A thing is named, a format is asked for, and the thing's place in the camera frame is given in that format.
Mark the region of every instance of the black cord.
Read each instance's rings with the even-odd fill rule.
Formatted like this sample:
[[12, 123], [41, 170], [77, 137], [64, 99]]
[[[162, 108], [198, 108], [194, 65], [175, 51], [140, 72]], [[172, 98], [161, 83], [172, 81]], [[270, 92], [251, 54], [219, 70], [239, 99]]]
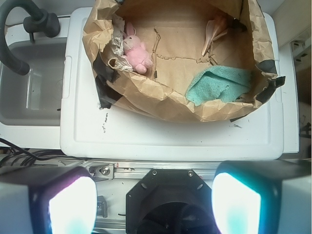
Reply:
[[1, 161], [0, 161], [0, 166], [2, 166], [9, 158], [11, 157], [14, 157], [14, 156], [17, 156], [17, 155], [21, 155], [22, 152], [16, 152], [14, 154], [10, 154], [10, 155], [7, 155], [5, 156]]
[[16, 163], [18, 160], [20, 160], [22, 157], [26, 157], [27, 155], [21, 155], [21, 156], [18, 156], [16, 157], [12, 162], [11, 162], [11, 166], [14, 165], [14, 163]]
[[10, 152], [11, 152], [11, 154], [16, 153], [15, 149], [13, 149], [13, 148], [10, 148]]
[[[37, 155], [37, 156], [42, 156], [42, 155], [54, 155], [54, 154], [64, 154], [61, 150], [38, 150], [38, 151], [35, 151], [35, 152], [33, 152], [33, 154], [39, 154], [39, 155]], [[19, 157], [17, 157], [17, 158], [15, 158], [13, 161], [12, 161], [12, 163], [11, 163], [11, 166], [13, 166], [14, 165], [14, 163], [16, 163], [19, 159], [21, 159], [22, 157], [26, 157], [27, 155], [21, 155], [21, 156], [19, 156]]]
[[[75, 156], [66, 156], [66, 155], [57, 155], [57, 156], [51, 156], [51, 157], [39, 157], [31, 152], [28, 152], [27, 150], [13, 144], [12, 142], [10, 141], [7, 141], [3, 138], [0, 138], [0, 142], [2, 142], [3, 144], [6, 144], [16, 150], [18, 150], [18, 152], [16, 152], [17, 155], [20, 155], [22, 153], [26, 154], [26, 156], [29, 156], [28, 158], [26, 158], [22, 163], [21, 163], [21, 166], [24, 166], [25, 164], [28, 164], [31, 159], [34, 159], [35, 161], [38, 160], [38, 161], [46, 161], [46, 160], [50, 160], [50, 159], [54, 159], [54, 158], [72, 158], [72, 159], [77, 159], [77, 160], [89, 160], [89, 158], [83, 158], [83, 157], [75, 157]], [[60, 153], [61, 151], [60, 150], [50, 150], [50, 154], [51, 155], [52, 151], [54, 152], [58, 152]], [[11, 154], [11, 155], [7, 155], [6, 157], [4, 157], [1, 161], [0, 161], [0, 166], [7, 160], [9, 159], [10, 157], [12, 156], [17, 156], [15, 154]]]
[[29, 166], [30, 166], [30, 167], [33, 166], [33, 165], [35, 164], [35, 162], [36, 162], [36, 160], [32, 158], [32, 159], [29, 161]]

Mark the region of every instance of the sink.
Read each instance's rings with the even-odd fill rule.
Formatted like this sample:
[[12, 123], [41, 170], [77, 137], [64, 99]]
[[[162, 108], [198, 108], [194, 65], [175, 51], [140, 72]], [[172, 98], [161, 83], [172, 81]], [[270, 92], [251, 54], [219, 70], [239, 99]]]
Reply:
[[30, 66], [21, 76], [0, 66], [0, 122], [18, 126], [59, 126], [67, 38], [19, 41], [9, 49]]

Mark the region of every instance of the teal towel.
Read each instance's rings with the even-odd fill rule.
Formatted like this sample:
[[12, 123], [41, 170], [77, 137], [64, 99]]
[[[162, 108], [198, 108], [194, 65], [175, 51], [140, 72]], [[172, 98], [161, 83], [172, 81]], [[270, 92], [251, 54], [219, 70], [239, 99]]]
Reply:
[[195, 106], [215, 99], [232, 102], [250, 90], [250, 79], [248, 70], [212, 66], [194, 77], [185, 97]]

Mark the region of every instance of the pink object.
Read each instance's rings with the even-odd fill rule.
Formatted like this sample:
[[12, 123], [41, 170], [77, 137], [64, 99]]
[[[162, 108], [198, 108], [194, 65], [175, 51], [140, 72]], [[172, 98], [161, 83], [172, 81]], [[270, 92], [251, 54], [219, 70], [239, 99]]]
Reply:
[[131, 64], [135, 72], [144, 74], [148, 68], [152, 68], [153, 66], [151, 56], [146, 51], [145, 43], [141, 42], [140, 38], [136, 36], [136, 30], [130, 22], [127, 23], [126, 33], [123, 40], [124, 57]]

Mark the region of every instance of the paper bag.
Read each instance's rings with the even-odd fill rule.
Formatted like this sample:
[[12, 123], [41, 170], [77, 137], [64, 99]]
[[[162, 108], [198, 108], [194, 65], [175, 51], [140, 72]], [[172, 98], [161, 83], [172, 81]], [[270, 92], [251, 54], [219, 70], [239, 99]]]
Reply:
[[[228, 33], [201, 55], [205, 29], [220, 12], [228, 14]], [[113, 16], [130, 21], [146, 43], [154, 67], [144, 75], [115, 66]], [[96, 79], [101, 106], [116, 105], [174, 122], [243, 117], [259, 108], [285, 82], [277, 78], [272, 42], [256, 0], [96, 0], [85, 24], [83, 44]], [[252, 88], [235, 102], [199, 106], [185, 93], [194, 76], [213, 65], [252, 70]]]

